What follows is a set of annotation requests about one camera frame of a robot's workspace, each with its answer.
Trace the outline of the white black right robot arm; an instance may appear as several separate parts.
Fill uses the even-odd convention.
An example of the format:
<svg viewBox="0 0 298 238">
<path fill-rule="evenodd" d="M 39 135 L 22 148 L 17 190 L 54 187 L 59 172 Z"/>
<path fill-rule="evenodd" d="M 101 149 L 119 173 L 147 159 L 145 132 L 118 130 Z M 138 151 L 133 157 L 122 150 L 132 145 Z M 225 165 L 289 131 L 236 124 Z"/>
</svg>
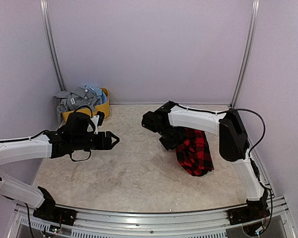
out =
<svg viewBox="0 0 298 238">
<path fill-rule="evenodd" d="M 188 108 L 169 101 L 154 112 L 143 115 L 142 126 L 160 135 L 166 150 L 176 149 L 178 161 L 193 176 L 201 176 L 210 170 L 205 133 L 219 138 L 219 153 L 236 170 L 246 194 L 245 207 L 230 209 L 232 224 L 252 221 L 272 215 L 272 197 L 260 179 L 260 172 L 252 159 L 253 146 L 239 109 L 207 111 Z"/>
</svg>

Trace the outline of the red black plaid shirt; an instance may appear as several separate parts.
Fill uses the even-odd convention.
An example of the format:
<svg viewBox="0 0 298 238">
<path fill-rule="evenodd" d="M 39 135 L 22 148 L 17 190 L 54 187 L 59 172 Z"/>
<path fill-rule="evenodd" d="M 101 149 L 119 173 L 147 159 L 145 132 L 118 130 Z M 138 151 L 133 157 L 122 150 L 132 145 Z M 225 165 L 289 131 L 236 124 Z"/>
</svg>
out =
<svg viewBox="0 0 298 238">
<path fill-rule="evenodd" d="M 185 130 L 186 139 L 176 147 L 178 164 L 191 176 L 202 177 L 214 170 L 206 134 L 191 128 Z"/>
</svg>

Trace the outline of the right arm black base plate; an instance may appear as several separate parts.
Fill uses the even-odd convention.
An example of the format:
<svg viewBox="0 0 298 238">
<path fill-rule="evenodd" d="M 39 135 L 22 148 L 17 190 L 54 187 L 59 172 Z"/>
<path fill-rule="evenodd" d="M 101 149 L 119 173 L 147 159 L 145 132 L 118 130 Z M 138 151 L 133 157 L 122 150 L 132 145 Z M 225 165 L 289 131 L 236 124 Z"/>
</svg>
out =
<svg viewBox="0 0 298 238">
<path fill-rule="evenodd" d="M 268 208 L 255 209 L 248 206 L 229 209 L 227 211 L 230 225 L 237 225 L 247 223 L 264 218 L 264 216 L 270 216 L 270 210 Z"/>
</svg>

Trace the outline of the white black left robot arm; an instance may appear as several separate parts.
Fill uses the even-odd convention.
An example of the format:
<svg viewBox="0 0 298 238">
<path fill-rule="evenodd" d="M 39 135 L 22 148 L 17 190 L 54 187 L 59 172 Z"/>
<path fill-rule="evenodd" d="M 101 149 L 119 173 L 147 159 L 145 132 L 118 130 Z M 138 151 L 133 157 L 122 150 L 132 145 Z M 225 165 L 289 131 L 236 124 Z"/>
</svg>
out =
<svg viewBox="0 0 298 238">
<path fill-rule="evenodd" d="M 104 116 L 71 113 L 56 131 L 45 130 L 37 135 L 0 140 L 0 166 L 32 159 L 55 159 L 72 156 L 75 151 L 90 154 L 94 150 L 111 150 L 120 138 L 110 131 L 99 131 Z M 32 187 L 0 170 L 0 195 L 39 209 L 48 220 L 56 220 L 60 213 L 49 192 Z"/>
</svg>

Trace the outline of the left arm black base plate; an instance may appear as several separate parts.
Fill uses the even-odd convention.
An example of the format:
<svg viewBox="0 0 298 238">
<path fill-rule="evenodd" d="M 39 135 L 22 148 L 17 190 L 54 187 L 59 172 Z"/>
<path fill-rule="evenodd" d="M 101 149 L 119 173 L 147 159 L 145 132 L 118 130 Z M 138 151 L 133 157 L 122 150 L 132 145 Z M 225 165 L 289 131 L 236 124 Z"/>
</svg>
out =
<svg viewBox="0 0 298 238">
<path fill-rule="evenodd" d="M 68 208 L 55 207 L 51 213 L 44 212 L 42 209 L 35 209 L 33 216 L 45 221 L 58 223 L 59 225 L 73 226 L 77 211 Z"/>
</svg>

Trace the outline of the yellow plastic basket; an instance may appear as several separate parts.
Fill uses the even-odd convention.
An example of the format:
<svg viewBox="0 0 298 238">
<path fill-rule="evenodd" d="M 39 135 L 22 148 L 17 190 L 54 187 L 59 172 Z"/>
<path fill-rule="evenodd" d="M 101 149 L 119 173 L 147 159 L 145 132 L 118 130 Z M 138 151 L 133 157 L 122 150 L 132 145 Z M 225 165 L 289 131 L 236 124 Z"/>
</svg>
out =
<svg viewBox="0 0 298 238">
<path fill-rule="evenodd" d="M 109 91 L 104 87 L 100 87 L 100 88 L 103 89 L 105 94 L 108 96 L 108 101 L 105 104 L 95 106 L 95 111 L 92 111 L 89 107 L 84 106 L 83 108 L 78 109 L 78 112 L 82 112 L 82 113 L 88 114 L 90 116 L 91 114 L 96 115 L 98 111 L 101 111 L 101 112 L 105 113 L 105 118 L 109 117 L 109 115 L 110 115 Z M 74 112 L 74 111 L 62 113 L 63 120 L 67 121 L 69 114 L 72 112 Z"/>
</svg>

